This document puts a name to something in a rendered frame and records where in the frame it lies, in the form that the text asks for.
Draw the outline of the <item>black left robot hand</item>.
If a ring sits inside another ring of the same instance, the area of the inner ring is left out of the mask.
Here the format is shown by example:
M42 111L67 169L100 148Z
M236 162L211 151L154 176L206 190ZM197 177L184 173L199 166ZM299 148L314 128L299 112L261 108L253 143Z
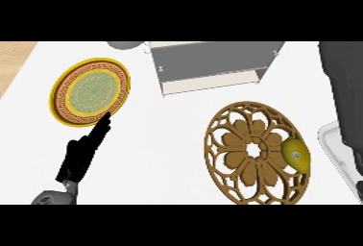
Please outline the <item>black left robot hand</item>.
M103 141L110 130L110 113L106 112L97 121L90 134L84 135L78 140L70 140L66 144L66 153L62 166L59 168L54 180L57 182L70 181L78 183L88 171L94 151Z

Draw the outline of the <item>brown round openwork placemat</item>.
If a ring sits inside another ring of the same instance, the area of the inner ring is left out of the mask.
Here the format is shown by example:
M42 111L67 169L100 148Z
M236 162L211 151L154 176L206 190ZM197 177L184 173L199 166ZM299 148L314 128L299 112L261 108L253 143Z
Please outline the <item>brown round openwork placemat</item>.
M293 204L308 187L308 173L286 163L280 144L304 141L284 115L256 102L237 102L215 113L205 131L209 176L227 198L242 204Z

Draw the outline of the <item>grey tiered shelf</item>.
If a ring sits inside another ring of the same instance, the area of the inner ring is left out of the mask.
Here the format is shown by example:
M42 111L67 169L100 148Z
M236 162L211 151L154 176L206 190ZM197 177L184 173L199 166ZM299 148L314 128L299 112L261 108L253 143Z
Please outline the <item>grey tiered shelf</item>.
M258 83L283 41L150 41L162 94Z

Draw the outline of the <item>yellow-green pear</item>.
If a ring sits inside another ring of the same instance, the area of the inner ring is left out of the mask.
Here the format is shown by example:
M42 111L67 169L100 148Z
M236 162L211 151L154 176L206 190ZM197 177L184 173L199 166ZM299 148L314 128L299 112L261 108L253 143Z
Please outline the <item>yellow-green pear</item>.
M280 152L289 166L301 173L309 170L309 153L304 142L287 137L280 144Z

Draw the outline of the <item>yellow patterned round plate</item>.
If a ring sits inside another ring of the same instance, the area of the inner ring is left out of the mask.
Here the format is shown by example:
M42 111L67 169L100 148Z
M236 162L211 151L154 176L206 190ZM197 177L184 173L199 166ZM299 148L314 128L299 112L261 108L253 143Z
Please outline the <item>yellow patterned round plate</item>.
M116 60L79 61L54 82L48 100L54 119L70 127L94 125L106 112L118 111L128 91L126 68Z

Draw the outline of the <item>grey round object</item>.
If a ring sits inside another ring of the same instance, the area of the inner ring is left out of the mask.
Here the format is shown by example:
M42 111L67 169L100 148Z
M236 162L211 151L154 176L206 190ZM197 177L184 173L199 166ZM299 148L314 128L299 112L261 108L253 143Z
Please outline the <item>grey round object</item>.
M109 41L109 46L118 50L128 50L141 44L141 41Z

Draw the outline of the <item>white tray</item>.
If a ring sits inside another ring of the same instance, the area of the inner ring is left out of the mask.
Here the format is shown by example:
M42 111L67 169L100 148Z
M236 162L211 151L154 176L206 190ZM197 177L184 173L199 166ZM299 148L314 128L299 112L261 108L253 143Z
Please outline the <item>white tray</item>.
M363 205L363 199L360 197L360 192L357 190L357 182L363 181L363 176L355 170L355 163L352 157L352 150L343 145L339 122L335 121L326 124L318 132L317 139L323 151L329 157L330 162L345 180L345 184L352 192L358 203Z

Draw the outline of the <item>dark grey appliance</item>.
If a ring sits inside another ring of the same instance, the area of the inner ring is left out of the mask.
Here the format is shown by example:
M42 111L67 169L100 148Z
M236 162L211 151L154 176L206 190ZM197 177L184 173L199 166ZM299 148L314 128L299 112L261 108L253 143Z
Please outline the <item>dark grey appliance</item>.
M363 177L363 41L320 41L321 69L329 78L343 145Z

